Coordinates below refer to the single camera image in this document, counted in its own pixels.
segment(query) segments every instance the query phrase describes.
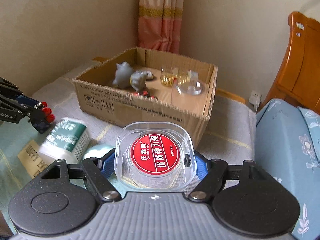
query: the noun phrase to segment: gray toy figure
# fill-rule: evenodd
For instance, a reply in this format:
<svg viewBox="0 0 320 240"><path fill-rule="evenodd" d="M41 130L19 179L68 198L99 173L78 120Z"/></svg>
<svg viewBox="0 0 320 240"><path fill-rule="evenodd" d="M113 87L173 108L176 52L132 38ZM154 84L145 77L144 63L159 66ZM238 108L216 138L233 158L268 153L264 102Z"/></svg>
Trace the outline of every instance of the gray toy figure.
<svg viewBox="0 0 320 240"><path fill-rule="evenodd" d="M113 87L121 89L130 87L130 77L133 72L134 70L128 62L117 63L116 78L112 82Z"/></svg>
<svg viewBox="0 0 320 240"><path fill-rule="evenodd" d="M112 82L114 88L125 89L132 86L137 93L146 87L146 78L148 71L134 72L133 68L127 62L117 63L116 78Z"/></svg>
<svg viewBox="0 0 320 240"><path fill-rule="evenodd" d="M147 73L147 76L146 76L146 80L149 81L149 80L153 80L155 78L155 75L153 72L151 72L150 70L144 70L144 71L136 71L137 73L140 73L140 74L144 74L144 73Z"/></svg>
<svg viewBox="0 0 320 240"><path fill-rule="evenodd" d="M141 92L146 87L147 71L137 71L131 75L130 85L135 89L137 93Z"/></svg>

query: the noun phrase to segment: curtain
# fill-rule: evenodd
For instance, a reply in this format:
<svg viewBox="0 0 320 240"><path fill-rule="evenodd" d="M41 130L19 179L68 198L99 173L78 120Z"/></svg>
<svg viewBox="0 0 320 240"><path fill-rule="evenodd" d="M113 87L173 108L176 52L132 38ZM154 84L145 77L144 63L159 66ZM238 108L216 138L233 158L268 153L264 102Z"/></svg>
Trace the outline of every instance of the curtain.
<svg viewBox="0 0 320 240"><path fill-rule="evenodd" d="M139 46L179 53L183 0L139 0Z"/></svg>

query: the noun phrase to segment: wooden bed frame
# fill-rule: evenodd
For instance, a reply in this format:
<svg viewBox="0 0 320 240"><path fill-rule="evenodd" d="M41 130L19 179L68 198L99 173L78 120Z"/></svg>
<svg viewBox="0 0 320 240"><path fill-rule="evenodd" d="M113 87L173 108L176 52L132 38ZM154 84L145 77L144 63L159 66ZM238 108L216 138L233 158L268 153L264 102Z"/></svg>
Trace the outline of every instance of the wooden bed frame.
<svg viewBox="0 0 320 240"><path fill-rule="evenodd" d="M300 12L289 15L290 39L272 87L259 109L272 98L320 114L320 23Z"/></svg>

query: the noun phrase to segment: beige wall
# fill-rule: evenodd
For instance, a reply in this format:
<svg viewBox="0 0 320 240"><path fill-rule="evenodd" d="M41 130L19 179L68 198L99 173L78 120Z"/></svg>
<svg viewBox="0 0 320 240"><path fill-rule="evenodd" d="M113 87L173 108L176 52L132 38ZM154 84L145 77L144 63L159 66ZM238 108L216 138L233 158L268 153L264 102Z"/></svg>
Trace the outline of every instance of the beige wall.
<svg viewBox="0 0 320 240"><path fill-rule="evenodd" d="M139 0L0 0L0 76L31 94L137 44Z"/></svg>
<svg viewBox="0 0 320 240"><path fill-rule="evenodd" d="M320 0L185 0L180 53L219 66L217 86L268 93L288 45L288 15L320 21Z"/></svg>

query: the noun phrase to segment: clear plastic cup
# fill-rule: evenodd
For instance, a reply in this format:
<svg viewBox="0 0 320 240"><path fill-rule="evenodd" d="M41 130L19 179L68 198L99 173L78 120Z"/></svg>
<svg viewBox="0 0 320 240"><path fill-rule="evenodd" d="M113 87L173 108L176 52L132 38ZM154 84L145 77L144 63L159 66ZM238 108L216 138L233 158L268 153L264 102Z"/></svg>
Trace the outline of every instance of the clear plastic cup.
<svg viewBox="0 0 320 240"><path fill-rule="evenodd" d="M115 173L132 190L183 191L196 174L190 135L169 122L136 122L116 142Z"/></svg>
<svg viewBox="0 0 320 240"><path fill-rule="evenodd" d="M189 70L187 74L178 76L173 87L178 90L179 94L199 95L204 86L198 79L198 73Z"/></svg>

